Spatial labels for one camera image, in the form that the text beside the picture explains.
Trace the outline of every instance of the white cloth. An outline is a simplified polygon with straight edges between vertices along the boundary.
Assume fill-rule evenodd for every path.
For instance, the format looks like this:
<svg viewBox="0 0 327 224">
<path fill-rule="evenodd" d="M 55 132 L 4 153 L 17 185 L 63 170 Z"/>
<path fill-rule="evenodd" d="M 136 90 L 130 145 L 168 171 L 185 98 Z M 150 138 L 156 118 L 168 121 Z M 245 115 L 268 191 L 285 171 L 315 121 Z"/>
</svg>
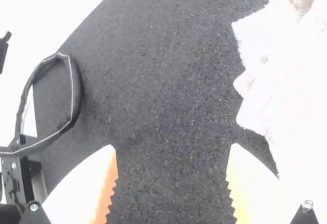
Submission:
<svg viewBox="0 0 327 224">
<path fill-rule="evenodd" d="M 327 0 L 272 0 L 232 28 L 246 69 L 237 123 L 265 136 L 281 183 L 327 223 Z"/>
</svg>

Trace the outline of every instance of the metal bracket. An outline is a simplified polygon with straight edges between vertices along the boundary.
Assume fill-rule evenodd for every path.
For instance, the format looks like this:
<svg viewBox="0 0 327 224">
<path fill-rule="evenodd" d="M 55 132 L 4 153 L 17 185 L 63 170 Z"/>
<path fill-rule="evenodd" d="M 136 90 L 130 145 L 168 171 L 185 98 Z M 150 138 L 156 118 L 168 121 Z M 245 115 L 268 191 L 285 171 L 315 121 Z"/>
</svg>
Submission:
<svg viewBox="0 0 327 224">
<path fill-rule="evenodd" d="M 291 224 L 319 224 L 315 212 L 313 211 L 313 202 L 306 200 L 298 208 Z"/>
<path fill-rule="evenodd" d="M 51 224 L 38 201 L 29 202 L 19 224 Z"/>
<path fill-rule="evenodd" d="M 12 143 L 29 145 L 35 141 L 34 137 L 20 135 L 19 139 Z M 2 158 L 1 163 L 7 205 L 16 207 L 20 216 L 31 201 L 42 203 L 46 199 L 47 192 L 38 155 Z"/>
<path fill-rule="evenodd" d="M 4 68 L 5 58 L 8 49 L 7 41 L 10 39 L 10 37 L 11 37 L 11 33 L 7 31 L 5 37 L 0 39 L 0 74 L 2 73 L 2 70 Z"/>
</svg>

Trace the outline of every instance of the black felt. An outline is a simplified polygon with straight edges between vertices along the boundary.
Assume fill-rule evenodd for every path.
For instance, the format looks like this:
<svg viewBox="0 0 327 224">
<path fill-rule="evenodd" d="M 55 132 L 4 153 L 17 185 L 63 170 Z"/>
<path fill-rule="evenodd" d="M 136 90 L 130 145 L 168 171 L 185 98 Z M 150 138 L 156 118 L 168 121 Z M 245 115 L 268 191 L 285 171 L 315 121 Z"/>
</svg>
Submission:
<svg viewBox="0 0 327 224">
<path fill-rule="evenodd" d="M 112 144 L 120 178 L 109 223 L 234 223 L 231 144 L 275 166 L 264 139 L 235 121 L 243 67 L 230 24 L 267 3 L 104 0 L 60 49 L 79 64 L 85 98 L 76 126 L 42 154 L 48 190 Z M 40 135 L 67 116 L 69 94 L 60 65 L 34 87 Z"/>
</svg>

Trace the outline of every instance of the black strap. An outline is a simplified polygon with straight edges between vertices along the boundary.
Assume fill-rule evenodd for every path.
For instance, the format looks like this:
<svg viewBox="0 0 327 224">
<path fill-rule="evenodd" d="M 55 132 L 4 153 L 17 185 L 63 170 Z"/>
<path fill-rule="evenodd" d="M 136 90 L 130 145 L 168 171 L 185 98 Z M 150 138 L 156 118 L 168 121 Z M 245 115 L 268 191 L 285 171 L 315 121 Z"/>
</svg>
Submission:
<svg viewBox="0 0 327 224">
<path fill-rule="evenodd" d="M 31 145 L 17 145 L 15 142 L 19 139 L 21 131 L 21 122 L 22 114 L 27 101 L 28 92 L 33 84 L 39 80 L 39 78 L 45 74 L 45 72 L 53 64 L 58 61 L 63 62 L 68 68 L 69 75 L 71 78 L 71 87 L 72 87 L 72 100 L 71 100 L 71 113 L 68 118 L 59 124 L 48 136 L 45 136 L 39 139 L 37 142 Z M 77 68 L 76 63 L 67 55 L 56 53 L 43 61 L 34 69 L 32 75 L 29 77 L 28 82 L 25 85 L 23 90 L 19 109 L 17 112 L 16 118 L 16 127 L 15 127 L 15 137 L 12 140 L 11 146 L 9 147 L 0 147 L 0 157 L 10 158 L 10 157 L 22 157 L 30 154 L 34 154 L 43 150 L 44 148 L 51 145 L 56 139 L 58 139 L 62 134 L 72 128 L 80 114 L 81 103 L 82 103 L 82 82 L 80 72 Z"/>
</svg>

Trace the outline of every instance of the black metal frame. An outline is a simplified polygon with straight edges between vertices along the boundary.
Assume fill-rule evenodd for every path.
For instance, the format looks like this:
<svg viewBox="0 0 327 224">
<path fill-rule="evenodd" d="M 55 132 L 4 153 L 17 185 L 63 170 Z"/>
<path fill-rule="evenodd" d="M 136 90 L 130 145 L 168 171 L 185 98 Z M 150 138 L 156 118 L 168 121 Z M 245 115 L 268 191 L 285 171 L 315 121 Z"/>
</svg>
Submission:
<svg viewBox="0 0 327 224">
<path fill-rule="evenodd" d="M 291 224 L 319 224 L 314 210 L 304 211 L 300 206 L 291 221 Z"/>
<path fill-rule="evenodd" d="M 20 135 L 16 144 L 29 145 L 36 140 Z M 7 204 L 0 205 L 0 224 L 50 224 L 33 191 L 32 178 L 42 170 L 38 155 L 3 158 L 1 163 Z M 31 204 L 38 205 L 37 211 L 29 208 Z"/>
<path fill-rule="evenodd" d="M 5 58 L 7 54 L 7 49 L 8 49 L 8 40 L 11 37 L 11 33 L 7 31 L 7 34 L 5 35 L 4 38 L 0 38 L 0 74 L 2 73 L 2 70 L 4 68 L 5 64 Z"/>
</svg>

